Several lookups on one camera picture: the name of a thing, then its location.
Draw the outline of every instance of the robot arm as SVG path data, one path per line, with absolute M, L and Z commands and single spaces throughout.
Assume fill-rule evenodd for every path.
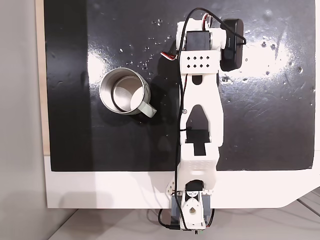
M 233 27 L 236 33 L 243 35 L 240 19 L 227 19 L 224 22 Z M 177 50 L 184 24 L 184 21 L 177 24 Z M 204 230 L 208 224 L 219 147 L 224 138 L 224 113 L 217 74 L 220 66 L 225 71 L 241 66 L 242 44 L 238 44 L 234 33 L 221 28 L 209 28 L 206 22 L 190 18 L 182 46 L 179 64 L 181 79 L 185 81 L 180 129 L 186 131 L 180 133 L 181 153 L 176 187 L 182 193 L 178 201 L 185 225 L 188 230 L 197 231 Z M 169 184 L 166 189 L 169 196 L 172 196 L 173 189 L 174 186 Z M 173 196 L 171 215 L 176 224 L 185 229 L 178 203 Z

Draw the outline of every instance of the wall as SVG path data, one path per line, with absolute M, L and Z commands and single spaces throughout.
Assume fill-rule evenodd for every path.
M 0 240 L 46 240 L 74 210 L 47 209 L 34 0 L 0 3 Z

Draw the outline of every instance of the black mat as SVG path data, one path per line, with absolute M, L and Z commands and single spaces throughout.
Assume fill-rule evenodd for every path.
M 242 68 L 220 72 L 224 143 L 217 169 L 312 167 L 314 2 L 44 0 L 53 171 L 174 170 L 178 63 L 159 53 L 171 48 L 177 22 L 195 7 L 242 19 L 248 42 Z M 99 81 L 115 67 L 131 68 L 149 83 L 158 110 L 152 119 L 103 106 Z

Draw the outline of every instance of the mug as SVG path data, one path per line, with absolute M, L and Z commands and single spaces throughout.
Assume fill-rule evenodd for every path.
M 102 103 L 112 112 L 122 115 L 144 113 L 152 118 L 157 110 L 150 104 L 148 83 L 137 72 L 119 67 L 109 71 L 99 87 Z

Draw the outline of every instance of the white mug handle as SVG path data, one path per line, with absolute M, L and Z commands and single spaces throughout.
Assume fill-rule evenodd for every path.
M 141 104 L 138 106 L 138 109 L 144 113 L 145 115 L 147 115 L 149 118 L 152 118 L 157 110 L 154 109 L 150 104 L 142 101 Z

